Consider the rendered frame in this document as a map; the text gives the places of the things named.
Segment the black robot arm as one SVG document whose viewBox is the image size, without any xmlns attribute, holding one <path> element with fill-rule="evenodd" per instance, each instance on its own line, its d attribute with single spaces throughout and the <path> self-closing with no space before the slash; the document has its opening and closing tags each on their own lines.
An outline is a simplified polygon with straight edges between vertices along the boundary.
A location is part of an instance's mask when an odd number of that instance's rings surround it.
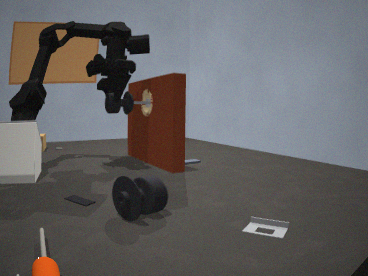
<svg viewBox="0 0 368 276">
<path fill-rule="evenodd" d="M 55 31 L 57 29 L 66 30 L 68 35 L 66 34 L 59 41 Z M 65 24 L 53 24 L 41 31 L 39 36 L 39 51 L 29 79 L 9 101 L 10 107 L 13 109 L 11 121 L 36 119 L 39 110 L 45 104 L 47 92 L 43 86 L 43 80 L 51 54 L 56 52 L 58 48 L 64 46 L 73 37 L 101 39 L 102 45 L 107 46 L 106 54 L 112 51 L 121 51 L 125 54 L 125 48 L 127 52 L 130 51 L 130 55 L 150 53 L 149 35 L 132 36 L 131 29 L 124 22 L 110 22 L 106 25 L 100 25 L 70 21 Z M 111 60 L 108 54 L 105 59 L 101 54 L 96 54 L 93 61 L 91 60 L 86 66 L 88 77 L 100 73 L 103 76 L 105 69 L 110 69 L 110 66 Z"/>
</svg>

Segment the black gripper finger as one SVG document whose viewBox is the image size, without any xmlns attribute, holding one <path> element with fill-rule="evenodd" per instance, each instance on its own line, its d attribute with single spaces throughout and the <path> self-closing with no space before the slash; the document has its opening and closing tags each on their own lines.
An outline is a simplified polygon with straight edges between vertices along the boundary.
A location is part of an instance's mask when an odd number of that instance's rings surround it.
<svg viewBox="0 0 368 276">
<path fill-rule="evenodd" d="M 100 90 L 104 91 L 105 93 L 105 96 L 108 94 L 108 93 L 113 93 L 113 86 L 104 86 L 104 85 L 101 85 L 99 87 Z"/>
<path fill-rule="evenodd" d="M 111 73 L 108 78 L 113 83 L 114 99 L 116 103 L 119 103 L 122 94 L 131 78 L 130 74 Z"/>
</svg>

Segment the orange-handled screwdriver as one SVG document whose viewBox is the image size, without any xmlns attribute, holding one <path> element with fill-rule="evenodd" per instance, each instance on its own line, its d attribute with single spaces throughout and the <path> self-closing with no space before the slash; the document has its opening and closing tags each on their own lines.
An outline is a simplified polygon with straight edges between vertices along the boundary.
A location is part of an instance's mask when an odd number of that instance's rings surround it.
<svg viewBox="0 0 368 276">
<path fill-rule="evenodd" d="M 40 228 L 41 257 L 36 259 L 32 265 L 32 276 L 60 276 L 57 263 L 47 257 L 44 229 Z"/>
</svg>

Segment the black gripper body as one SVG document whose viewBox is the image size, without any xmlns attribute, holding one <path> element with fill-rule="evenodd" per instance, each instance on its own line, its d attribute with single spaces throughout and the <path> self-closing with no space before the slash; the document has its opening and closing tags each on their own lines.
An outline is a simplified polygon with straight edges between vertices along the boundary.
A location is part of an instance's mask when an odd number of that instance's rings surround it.
<svg viewBox="0 0 368 276">
<path fill-rule="evenodd" d="M 126 60 L 127 56 L 125 56 L 125 54 L 123 52 L 121 52 L 121 51 L 112 51 L 112 52 L 109 52 L 107 54 L 108 54 L 108 57 L 110 57 L 111 66 L 110 66 L 110 69 L 107 69 L 107 70 L 105 69 L 105 71 L 103 72 L 103 76 L 107 76 L 107 78 L 102 78 L 97 83 L 97 90 L 100 90 L 99 87 L 101 85 L 113 86 L 112 81 L 109 80 L 109 78 L 108 78 L 109 74 L 111 74 L 111 73 L 115 72 L 115 73 L 120 73 L 120 74 L 129 74 L 129 72 L 130 72 L 130 74 L 132 74 L 133 72 L 136 71 L 135 62 L 132 61 L 132 60 Z M 117 68 L 119 68 L 119 69 L 117 69 Z"/>
</svg>

